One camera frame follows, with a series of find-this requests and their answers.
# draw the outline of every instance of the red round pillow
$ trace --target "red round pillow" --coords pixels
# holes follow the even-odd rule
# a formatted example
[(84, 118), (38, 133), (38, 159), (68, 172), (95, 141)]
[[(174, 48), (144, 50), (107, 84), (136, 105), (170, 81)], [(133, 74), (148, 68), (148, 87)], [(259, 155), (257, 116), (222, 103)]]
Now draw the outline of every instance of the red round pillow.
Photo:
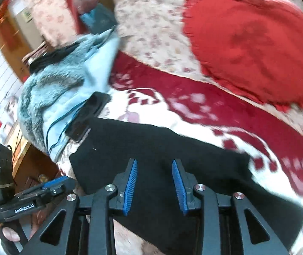
[(303, 12), (288, 0), (186, 0), (202, 73), (237, 95), (303, 107)]

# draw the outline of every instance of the black phone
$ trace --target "black phone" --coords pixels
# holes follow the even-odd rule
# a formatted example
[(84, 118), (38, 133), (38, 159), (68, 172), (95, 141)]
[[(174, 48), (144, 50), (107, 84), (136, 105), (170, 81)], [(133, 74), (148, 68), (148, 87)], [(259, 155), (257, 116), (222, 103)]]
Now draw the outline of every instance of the black phone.
[(88, 119), (97, 117), (109, 101), (110, 95), (94, 92), (81, 107), (76, 117), (69, 123), (65, 134), (79, 143), (89, 129)]

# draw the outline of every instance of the black cloth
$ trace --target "black cloth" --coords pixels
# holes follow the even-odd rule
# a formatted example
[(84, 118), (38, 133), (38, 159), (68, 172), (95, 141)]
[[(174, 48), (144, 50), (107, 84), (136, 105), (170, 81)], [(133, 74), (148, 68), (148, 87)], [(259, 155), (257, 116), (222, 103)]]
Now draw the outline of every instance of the black cloth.
[(129, 158), (138, 160), (131, 211), (117, 220), (167, 255), (190, 255), (196, 223), (179, 209), (171, 174), (173, 159), (215, 192), (242, 192), (287, 249), (303, 224), (303, 208), (271, 195), (252, 181), (249, 156), (180, 136), (167, 128), (92, 118), (91, 131), (71, 165), (87, 194), (112, 183), (125, 171)]
[(78, 45), (79, 43), (75, 42), (69, 46), (56, 49), (53, 52), (47, 52), (45, 55), (36, 58), (30, 64), (30, 74), (38, 73), (48, 65), (60, 62), (62, 59), (64, 59), (64, 57), (72, 53), (78, 47)]

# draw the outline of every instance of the blue garment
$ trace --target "blue garment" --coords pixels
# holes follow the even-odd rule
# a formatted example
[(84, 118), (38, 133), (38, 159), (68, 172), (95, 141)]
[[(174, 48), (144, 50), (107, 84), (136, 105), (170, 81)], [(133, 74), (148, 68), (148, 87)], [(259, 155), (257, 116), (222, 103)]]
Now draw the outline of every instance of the blue garment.
[(64, 131), (93, 92), (108, 92), (120, 39), (115, 28), (86, 35), (61, 62), (32, 74), (18, 103), (23, 135), (56, 162), (69, 138)]
[(100, 3), (92, 11), (81, 15), (80, 18), (93, 34), (101, 34), (117, 25), (115, 15)]

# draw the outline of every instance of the silver bolt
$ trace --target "silver bolt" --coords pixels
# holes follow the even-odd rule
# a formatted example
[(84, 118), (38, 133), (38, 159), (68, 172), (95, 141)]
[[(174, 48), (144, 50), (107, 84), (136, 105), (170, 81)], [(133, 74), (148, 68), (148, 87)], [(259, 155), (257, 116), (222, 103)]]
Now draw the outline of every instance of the silver bolt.
[(196, 184), (195, 189), (198, 191), (204, 191), (206, 189), (206, 186), (203, 184)]
[(115, 190), (115, 187), (116, 186), (114, 184), (106, 185), (106, 191), (112, 192), (113, 190)]
[(66, 199), (67, 199), (68, 201), (74, 201), (74, 200), (76, 199), (76, 195), (75, 195), (75, 194), (69, 194), (69, 195), (66, 197)]
[(236, 199), (242, 200), (242, 199), (244, 199), (244, 194), (243, 194), (243, 193), (240, 193), (240, 192), (237, 192), (237, 193), (234, 193), (234, 197), (235, 197)]

